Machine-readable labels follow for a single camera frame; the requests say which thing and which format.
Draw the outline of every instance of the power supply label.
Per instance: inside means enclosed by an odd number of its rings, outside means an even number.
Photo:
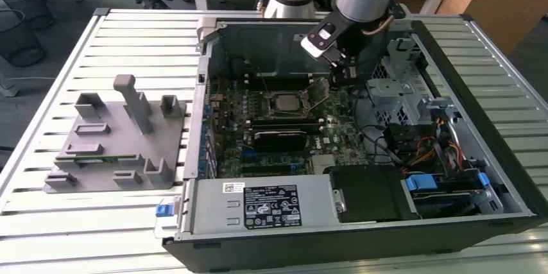
[[[243,195],[247,229],[303,225],[296,185],[247,187]]]

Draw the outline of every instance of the black mesh waste bin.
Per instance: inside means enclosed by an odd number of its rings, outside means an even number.
[[[21,11],[27,17],[28,26],[37,30],[53,24],[53,16],[44,0],[4,0],[9,9]]]
[[[44,49],[20,11],[0,11],[0,56],[15,67],[27,67],[45,56]]]

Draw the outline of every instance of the white slatted platform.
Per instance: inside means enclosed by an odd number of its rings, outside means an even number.
[[[192,95],[199,54],[197,19],[255,17],[255,12],[112,10],[93,17],[0,174],[0,273],[187,273],[155,239],[155,205],[181,193],[164,191],[44,194],[44,177],[72,127],[81,92],[121,100],[111,89],[117,74],[135,74],[149,100]],[[421,17],[471,87],[508,145],[548,196],[548,114],[536,92],[481,34],[457,17]],[[436,76],[432,77],[440,86]],[[185,117],[180,163],[192,115]],[[177,169],[181,181],[183,168]],[[548,230],[499,236],[460,253],[300,266],[253,273],[540,273],[548,267]]]

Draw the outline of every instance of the blue clip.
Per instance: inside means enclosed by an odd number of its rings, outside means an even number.
[[[408,185],[408,190],[415,191],[417,189],[417,186],[415,185],[413,179],[407,178],[405,179],[405,184]]]
[[[477,177],[480,179],[480,182],[483,184],[484,187],[487,187],[491,184],[489,178],[487,177],[485,173],[479,173]]]
[[[421,189],[436,189],[437,184],[432,175],[412,175],[405,179],[409,191]]]
[[[156,206],[156,217],[167,218],[173,216],[173,205],[157,205]]]

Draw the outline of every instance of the circuit board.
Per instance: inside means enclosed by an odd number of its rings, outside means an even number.
[[[219,78],[212,81],[209,97],[213,107],[217,178],[273,176],[277,175],[276,166],[284,166],[289,175],[312,175],[319,172],[319,166],[312,165],[313,157],[327,157],[335,166],[367,164],[365,147],[351,113],[351,89],[325,88],[324,91],[321,85],[316,86],[317,81],[317,78],[309,80],[307,99],[312,102],[311,105],[317,103],[317,106],[308,112],[307,117],[315,120],[320,132],[305,136],[303,149],[268,153],[255,151],[248,124],[253,119],[260,121],[273,117],[281,120],[301,118],[292,94],[295,92],[253,90],[245,80]],[[279,103],[279,110],[271,109],[269,100]],[[265,166],[272,166],[272,173]],[[255,167],[267,171],[248,173]]]

